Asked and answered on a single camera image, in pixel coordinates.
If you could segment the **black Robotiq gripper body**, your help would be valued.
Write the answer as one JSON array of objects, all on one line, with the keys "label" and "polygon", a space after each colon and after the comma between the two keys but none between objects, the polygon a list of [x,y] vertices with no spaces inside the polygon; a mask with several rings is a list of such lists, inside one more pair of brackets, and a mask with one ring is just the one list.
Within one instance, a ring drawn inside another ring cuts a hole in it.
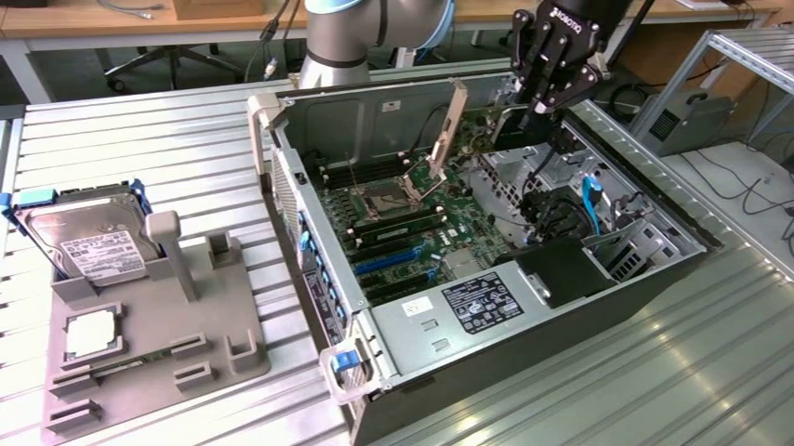
[{"label": "black Robotiq gripper body", "polygon": [[565,38],[560,61],[583,63],[607,47],[629,4],[628,0],[541,1],[537,4],[537,25],[550,25],[552,45]]}]

